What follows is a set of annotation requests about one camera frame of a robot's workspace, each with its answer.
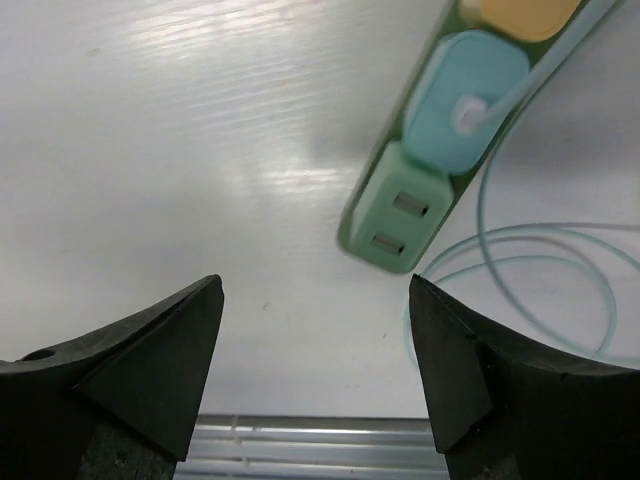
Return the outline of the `green power strip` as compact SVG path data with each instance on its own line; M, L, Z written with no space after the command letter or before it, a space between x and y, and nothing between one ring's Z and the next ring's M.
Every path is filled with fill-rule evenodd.
M517 116L612 1L449 1L343 213L339 245L414 269Z

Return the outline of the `green charger plug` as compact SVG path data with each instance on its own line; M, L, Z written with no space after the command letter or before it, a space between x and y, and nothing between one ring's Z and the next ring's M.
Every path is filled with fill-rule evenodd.
M352 210L348 250L386 271L407 273L453 200L446 174L413 162L400 143L391 142Z

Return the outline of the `yellow charger plug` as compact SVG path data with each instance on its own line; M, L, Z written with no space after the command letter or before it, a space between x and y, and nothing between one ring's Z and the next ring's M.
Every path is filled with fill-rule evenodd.
M555 36L578 9L580 0L460 1L470 24L496 29L517 40L537 43Z

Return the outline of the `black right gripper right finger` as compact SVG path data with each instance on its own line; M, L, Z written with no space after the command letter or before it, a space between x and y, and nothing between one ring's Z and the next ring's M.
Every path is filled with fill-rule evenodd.
M413 344L453 479L635 479L639 374L521 335L422 277Z

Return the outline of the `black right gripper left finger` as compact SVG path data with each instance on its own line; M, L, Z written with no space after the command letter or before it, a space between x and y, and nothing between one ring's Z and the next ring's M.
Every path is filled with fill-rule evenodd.
M5 479L170 479L188 454L222 319L206 276L1 365Z

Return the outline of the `teal charger plug with cable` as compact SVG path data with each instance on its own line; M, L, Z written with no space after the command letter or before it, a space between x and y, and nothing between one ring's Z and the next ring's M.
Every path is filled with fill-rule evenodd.
M544 83L618 5L617 1L588 2L568 24L551 48L547 50L542 59L537 62L529 76L494 105L490 107L483 106L477 94L468 94L462 97L452 113L452 123L455 130L459 133L470 135L502 113L515 111L517 114L521 114L524 112L531 99ZM490 245L503 240L513 241L519 235L524 236L527 240L541 240L547 234L573 237L609 252L632 269L638 270L639 261L634 257L601 238L587 234L585 231L587 229L637 231L639 228L632 225L588 222L536 222L514 224L488 230L486 228L485 215L486 198L496 153L496 149L490 151L485 161L485 171L480 180L475 210L476 233L453 244L437 255L424 268L421 276L433 281L438 286L443 286L450 281L470 275L476 271L486 270L505 300L527 323L547 338L567 347L571 352L587 358L637 369L639 367L638 357L625 357L609 352L609 347L615 338L618 325L617 301L608 278L596 265L587 260L578 262L564 257L548 255L515 255L496 258L490 251ZM499 271L499 266L504 263L534 261L563 264L587 277L595 285L603 298L607 312L606 330L597 349L589 349L561 335L557 330L537 318L522 304Z

